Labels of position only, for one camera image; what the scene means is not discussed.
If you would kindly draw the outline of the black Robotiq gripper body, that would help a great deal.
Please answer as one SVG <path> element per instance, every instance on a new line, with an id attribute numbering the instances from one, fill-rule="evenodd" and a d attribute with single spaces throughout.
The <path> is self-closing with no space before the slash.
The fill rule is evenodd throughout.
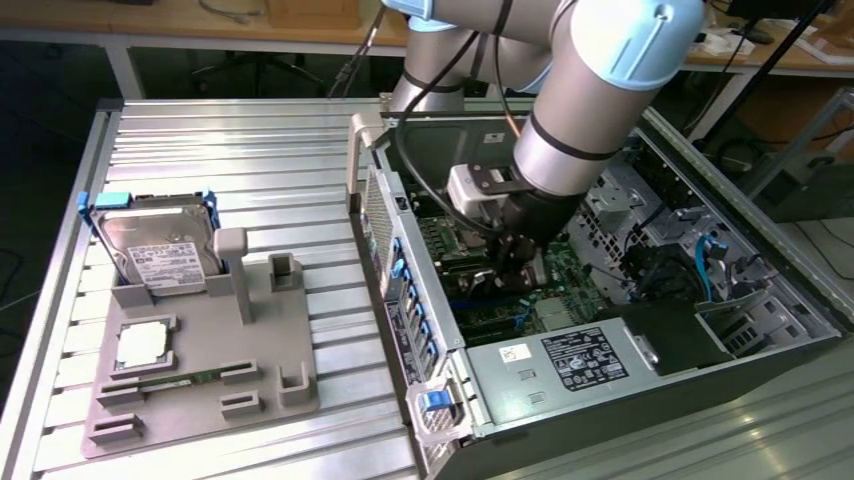
<path id="1" fill-rule="evenodd" d="M 547 246 L 560 234 L 582 203 L 582 196 L 552 196 L 540 191 L 508 195 L 502 207 L 507 230 L 538 246 Z"/>

